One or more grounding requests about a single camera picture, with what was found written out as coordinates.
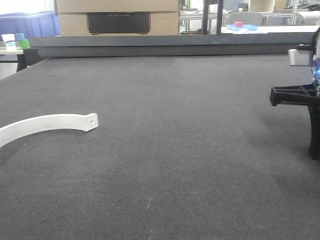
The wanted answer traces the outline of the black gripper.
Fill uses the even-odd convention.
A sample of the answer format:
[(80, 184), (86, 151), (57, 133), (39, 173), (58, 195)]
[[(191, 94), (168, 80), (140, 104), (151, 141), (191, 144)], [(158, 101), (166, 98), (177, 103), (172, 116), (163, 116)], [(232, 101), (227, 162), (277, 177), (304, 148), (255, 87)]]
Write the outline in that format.
[(309, 154), (312, 159), (320, 159), (320, 91), (314, 84), (272, 87), (269, 101), (272, 106), (297, 105), (307, 106), (310, 124), (311, 140)]

